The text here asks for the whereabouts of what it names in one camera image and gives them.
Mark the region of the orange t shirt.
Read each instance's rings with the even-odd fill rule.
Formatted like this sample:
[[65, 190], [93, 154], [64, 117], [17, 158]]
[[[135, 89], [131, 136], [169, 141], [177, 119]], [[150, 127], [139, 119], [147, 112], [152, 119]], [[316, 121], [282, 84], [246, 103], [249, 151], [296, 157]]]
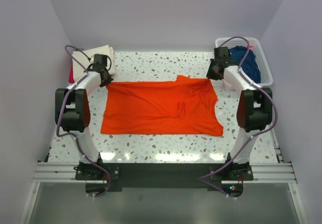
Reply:
[[115, 82], [107, 91], [102, 134], [223, 135], [209, 79], [178, 75], [174, 81]]

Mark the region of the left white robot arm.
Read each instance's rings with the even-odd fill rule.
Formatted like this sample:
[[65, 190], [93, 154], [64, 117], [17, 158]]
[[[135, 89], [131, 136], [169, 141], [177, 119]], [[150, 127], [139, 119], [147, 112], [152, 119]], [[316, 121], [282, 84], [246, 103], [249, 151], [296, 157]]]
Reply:
[[111, 65], [110, 56], [95, 54], [93, 62], [85, 67], [83, 76], [78, 81], [55, 92], [56, 136], [72, 138], [80, 162], [89, 164], [86, 173], [93, 180], [103, 177], [104, 167], [98, 164], [100, 153], [94, 146], [89, 130], [91, 113], [88, 95], [113, 81], [109, 73]]

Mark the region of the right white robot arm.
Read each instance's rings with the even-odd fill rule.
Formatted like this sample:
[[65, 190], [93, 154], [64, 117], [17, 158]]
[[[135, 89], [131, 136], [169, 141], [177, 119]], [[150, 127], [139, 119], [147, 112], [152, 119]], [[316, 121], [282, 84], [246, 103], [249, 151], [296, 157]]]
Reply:
[[214, 58], [206, 77], [225, 80], [239, 93], [236, 119], [239, 126], [233, 149], [227, 156], [224, 174], [236, 180], [242, 174], [241, 164], [250, 161], [251, 151], [259, 135], [266, 131], [273, 118], [272, 91], [254, 83], [243, 69], [231, 60], [227, 47], [214, 48]]

